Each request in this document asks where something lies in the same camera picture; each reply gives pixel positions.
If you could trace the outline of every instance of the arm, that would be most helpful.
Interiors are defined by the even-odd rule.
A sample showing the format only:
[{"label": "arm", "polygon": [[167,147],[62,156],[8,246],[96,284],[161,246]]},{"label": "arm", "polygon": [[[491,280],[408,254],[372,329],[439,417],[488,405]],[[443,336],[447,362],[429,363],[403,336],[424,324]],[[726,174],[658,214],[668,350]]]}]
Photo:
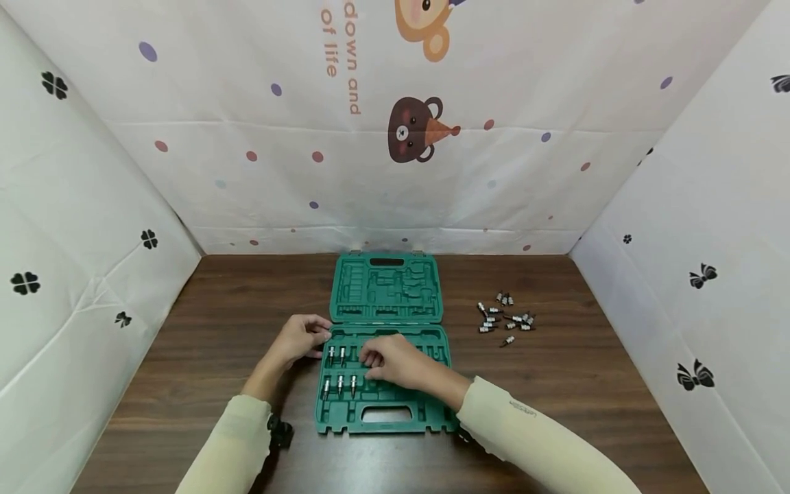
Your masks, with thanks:
[{"label": "arm", "polygon": [[258,362],[239,396],[230,400],[209,439],[181,480],[176,494],[247,494],[269,456],[269,404],[277,382],[302,356],[329,339],[331,323],[317,315],[294,315]]},{"label": "arm", "polygon": [[453,409],[461,425],[487,452],[511,462],[557,494],[639,494],[609,458],[507,391],[474,383],[392,335],[368,341],[359,359],[366,379],[384,379],[421,390]]}]

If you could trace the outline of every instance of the silver metal bit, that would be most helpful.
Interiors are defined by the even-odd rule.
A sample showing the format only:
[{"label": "silver metal bit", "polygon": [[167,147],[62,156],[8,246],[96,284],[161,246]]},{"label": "silver metal bit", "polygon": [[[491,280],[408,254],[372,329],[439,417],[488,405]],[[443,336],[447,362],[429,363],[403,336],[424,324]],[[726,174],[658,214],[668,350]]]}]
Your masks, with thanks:
[{"label": "silver metal bit", "polygon": [[322,397],[322,399],[324,401],[326,401],[326,399],[329,398],[329,381],[331,379],[332,379],[331,377],[327,376],[326,377],[326,381],[324,381],[324,394],[323,394],[323,397]]}]

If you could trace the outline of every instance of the arm sleeve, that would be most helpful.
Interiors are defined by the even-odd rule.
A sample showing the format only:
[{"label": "arm sleeve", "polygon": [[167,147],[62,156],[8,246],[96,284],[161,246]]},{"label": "arm sleeve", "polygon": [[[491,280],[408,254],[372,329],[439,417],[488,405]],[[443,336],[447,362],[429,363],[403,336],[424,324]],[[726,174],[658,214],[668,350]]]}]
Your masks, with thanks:
[{"label": "arm sleeve", "polygon": [[176,494],[247,494],[269,456],[271,414],[267,402],[231,399]]},{"label": "arm sleeve", "polygon": [[488,453],[556,494],[639,494],[603,453],[480,377],[469,387],[458,419]]}]

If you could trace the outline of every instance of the wooden table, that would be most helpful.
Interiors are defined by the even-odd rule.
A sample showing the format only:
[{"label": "wooden table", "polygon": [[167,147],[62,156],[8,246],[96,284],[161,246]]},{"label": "wooden table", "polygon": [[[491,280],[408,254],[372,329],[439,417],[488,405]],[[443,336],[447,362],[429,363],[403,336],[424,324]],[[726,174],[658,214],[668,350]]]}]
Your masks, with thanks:
[{"label": "wooden table", "polygon": [[[75,494],[171,494],[291,313],[327,314],[333,255],[203,258],[102,435]],[[603,451],[643,493],[707,492],[576,266],[561,256],[438,258],[453,366],[504,387]],[[499,348],[478,300],[504,288],[537,330]],[[455,436],[320,436],[318,368],[275,400],[295,428],[252,492],[546,492]],[[525,447],[540,448],[539,444]]]}]

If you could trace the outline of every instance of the white backdrop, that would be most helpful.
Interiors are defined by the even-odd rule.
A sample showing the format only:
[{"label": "white backdrop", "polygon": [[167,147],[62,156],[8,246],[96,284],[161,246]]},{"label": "white backdrop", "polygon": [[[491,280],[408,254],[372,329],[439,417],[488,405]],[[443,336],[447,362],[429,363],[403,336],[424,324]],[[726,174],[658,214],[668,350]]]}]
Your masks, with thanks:
[{"label": "white backdrop", "polygon": [[400,2],[0,0],[210,254],[566,253],[766,3]]},{"label": "white backdrop", "polygon": [[68,492],[199,254],[3,9],[0,74],[0,492]]},{"label": "white backdrop", "polygon": [[715,494],[790,492],[788,25],[773,0],[571,254]]}]

